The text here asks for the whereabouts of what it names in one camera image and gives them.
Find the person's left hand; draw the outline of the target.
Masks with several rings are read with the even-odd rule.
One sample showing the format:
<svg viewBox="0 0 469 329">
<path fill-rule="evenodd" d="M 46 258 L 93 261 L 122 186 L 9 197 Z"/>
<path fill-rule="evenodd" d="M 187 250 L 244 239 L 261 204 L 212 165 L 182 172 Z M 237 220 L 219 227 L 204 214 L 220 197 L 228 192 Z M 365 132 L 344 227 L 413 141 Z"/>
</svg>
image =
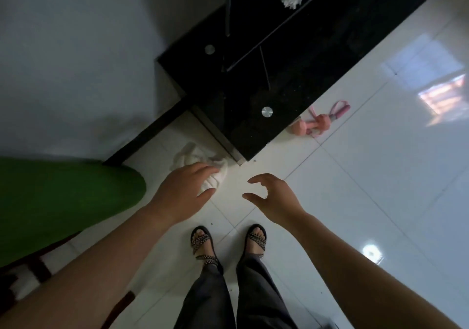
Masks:
<svg viewBox="0 0 469 329">
<path fill-rule="evenodd" d="M 219 169 L 197 162 L 172 171 L 161 183 L 147 208 L 157 222 L 167 227 L 191 218 L 206 203 L 196 197 L 204 180 Z"/>
</svg>

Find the white cloth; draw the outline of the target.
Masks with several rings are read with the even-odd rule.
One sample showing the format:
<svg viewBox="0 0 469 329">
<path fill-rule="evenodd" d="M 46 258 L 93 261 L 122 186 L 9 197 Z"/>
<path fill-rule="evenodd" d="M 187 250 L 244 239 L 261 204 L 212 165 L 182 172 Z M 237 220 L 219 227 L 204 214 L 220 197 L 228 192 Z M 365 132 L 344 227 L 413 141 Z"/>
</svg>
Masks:
<svg viewBox="0 0 469 329">
<path fill-rule="evenodd" d="M 173 164 L 169 169 L 170 171 L 174 171 L 183 166 L 192 165 L 197 162 L 205 163 L 208 166 L 213 166 L 219 169 L 219 172 L 211 174 L 204 180 L 198 191 L 198 195 L 207 189 L 213 188 L 217 190 L 227 176 L 228 159 L 222 157 L 220 154 L 209 155 L 193 142 L 187 143 L 174 156 Z"/>
</svg>

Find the person's right hand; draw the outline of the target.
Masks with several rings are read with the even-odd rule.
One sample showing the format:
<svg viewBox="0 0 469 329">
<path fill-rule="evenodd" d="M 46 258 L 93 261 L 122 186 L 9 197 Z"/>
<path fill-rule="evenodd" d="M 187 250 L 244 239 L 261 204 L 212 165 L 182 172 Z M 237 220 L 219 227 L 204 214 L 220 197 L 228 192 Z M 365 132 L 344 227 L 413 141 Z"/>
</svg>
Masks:
<svg viewBox="0 0 469 329">
<path fill-rule="evenodd" d="M 259 209 L 269 220 L 293 233 L 305 210 L 288 184 L 270 173 L 255 175 L 250 184 L 260 184 L 267 190 L 268 206 Z"/>
</svg>

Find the green cushion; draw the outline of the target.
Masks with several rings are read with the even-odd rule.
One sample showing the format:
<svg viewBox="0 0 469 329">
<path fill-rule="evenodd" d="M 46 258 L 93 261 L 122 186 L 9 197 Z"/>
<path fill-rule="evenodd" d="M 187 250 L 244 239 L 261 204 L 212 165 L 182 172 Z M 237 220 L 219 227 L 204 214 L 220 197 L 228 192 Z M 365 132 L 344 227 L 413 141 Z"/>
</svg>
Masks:
<svg viewBox="0 0 469 329">
<path fill-rule="evenodd" d="M 0 157 L 0 267 L 132 208 L 146 189 L 128 166 Z"/>
</svg>

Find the black beaded sandal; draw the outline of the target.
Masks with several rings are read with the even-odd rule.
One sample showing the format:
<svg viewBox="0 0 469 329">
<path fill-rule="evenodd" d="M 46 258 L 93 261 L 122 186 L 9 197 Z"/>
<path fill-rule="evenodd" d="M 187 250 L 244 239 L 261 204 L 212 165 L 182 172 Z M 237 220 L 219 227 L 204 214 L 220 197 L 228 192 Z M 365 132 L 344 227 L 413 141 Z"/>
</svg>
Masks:
<svg viewBox="0 0 469 329">
<path fill-rule="evenodd" d="M 264 227 L 257 223 L 252 224 L 246 232 L 241 259 L 247 256 L 262 259 L 265 255 L 266 244 L 267 234 Z"/>
<path fill-rule="evenodd" d="M 220 273 L 224 268 L 220 263 L 214 249 L 213 238 L 205 226 L 195 227 L 190 236 L 192 254 L 203 266 L 214 266 Z"/>
</svg>

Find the black glass tv stand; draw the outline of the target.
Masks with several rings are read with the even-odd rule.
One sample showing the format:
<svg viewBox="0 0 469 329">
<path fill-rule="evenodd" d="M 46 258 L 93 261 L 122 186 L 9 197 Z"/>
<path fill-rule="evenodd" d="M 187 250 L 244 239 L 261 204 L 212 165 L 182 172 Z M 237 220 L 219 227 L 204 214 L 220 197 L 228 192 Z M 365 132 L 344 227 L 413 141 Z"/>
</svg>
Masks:
<svg viewBox="0 0 469 329">
<path fill-rule="evenodd" d="M 158 57 L 239 164 L 251 160 L 426 0 L 231 0 Z M 216 51 L 207 55 L 204 47 Z M 264 118 L 263 107 L 273 116 Z"/>
</svg>

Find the black beaded left sandal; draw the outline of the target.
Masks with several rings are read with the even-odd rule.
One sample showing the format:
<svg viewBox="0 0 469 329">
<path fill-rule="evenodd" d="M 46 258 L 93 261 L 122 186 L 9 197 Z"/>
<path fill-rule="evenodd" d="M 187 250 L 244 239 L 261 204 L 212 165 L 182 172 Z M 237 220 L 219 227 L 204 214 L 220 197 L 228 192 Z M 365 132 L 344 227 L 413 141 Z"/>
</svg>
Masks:
<svg viewBox="0 0 469 329">
<path fill-rule="evenodd" d="M 190 236 L 192 254 L 203 266 L 214 266 L 220 273 L 224 268 L 220 263 L 214 249 L 213 238 L 205 226 L 195 227 Z"/>
</svg>

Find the black beaded right sandal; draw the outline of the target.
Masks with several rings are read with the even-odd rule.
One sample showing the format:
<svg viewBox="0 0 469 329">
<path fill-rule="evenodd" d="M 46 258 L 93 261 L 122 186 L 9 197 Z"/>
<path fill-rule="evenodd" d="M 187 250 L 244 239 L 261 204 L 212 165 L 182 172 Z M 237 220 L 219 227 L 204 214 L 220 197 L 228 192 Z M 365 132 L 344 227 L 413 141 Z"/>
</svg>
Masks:
<svg viewBox="0 0 469 329">
<path fill-rule="evenodd" d="M 264 227 L 257 223 L 252 224 L 246 232 L 241 259 L 247 256 L 262 259 L 265 255 L 266 244 L 267 234 Z"/>
</svg>

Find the person's right forearm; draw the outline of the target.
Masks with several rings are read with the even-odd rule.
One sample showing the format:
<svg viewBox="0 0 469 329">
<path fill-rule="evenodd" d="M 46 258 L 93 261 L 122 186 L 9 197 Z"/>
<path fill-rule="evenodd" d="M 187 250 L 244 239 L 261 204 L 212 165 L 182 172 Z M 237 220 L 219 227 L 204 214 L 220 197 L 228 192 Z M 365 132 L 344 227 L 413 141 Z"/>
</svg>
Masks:
<svg viewBox="0 0 469 329">
<path fill-rule="evenodd" d="M 461 329 L 304 210 L 290 214 L 284 227 L 355 329 Z"/>
</svg>

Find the person's left forearm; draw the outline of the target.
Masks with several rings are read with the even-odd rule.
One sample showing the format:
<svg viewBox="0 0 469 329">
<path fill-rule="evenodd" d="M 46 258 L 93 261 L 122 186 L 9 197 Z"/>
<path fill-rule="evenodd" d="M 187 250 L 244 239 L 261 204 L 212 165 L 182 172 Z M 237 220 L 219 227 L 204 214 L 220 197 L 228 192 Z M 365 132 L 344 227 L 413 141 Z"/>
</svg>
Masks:
<svg viewBox="0 0 469 329">
<path fill-rule="evenodd" d="M 144 207 L 0 318 L 0 329 L 100 329 L 175 208 Z"/>
</svg>

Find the dark grey trousers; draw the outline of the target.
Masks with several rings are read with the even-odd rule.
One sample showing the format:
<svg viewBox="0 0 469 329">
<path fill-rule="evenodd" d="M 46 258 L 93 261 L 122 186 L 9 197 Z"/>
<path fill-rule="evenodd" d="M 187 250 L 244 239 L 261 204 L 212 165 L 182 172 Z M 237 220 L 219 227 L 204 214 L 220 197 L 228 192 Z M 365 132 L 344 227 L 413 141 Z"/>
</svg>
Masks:
<svg viewBox="0 0 469 329">
<path fill-rule="evenodd" d="M 236 275 L 236 315 L 224 276 L 214 264 L 208 264 L 186 295 L 174 329 L 298 329 L 258 256 L 244 255 Z"/>
</svg>

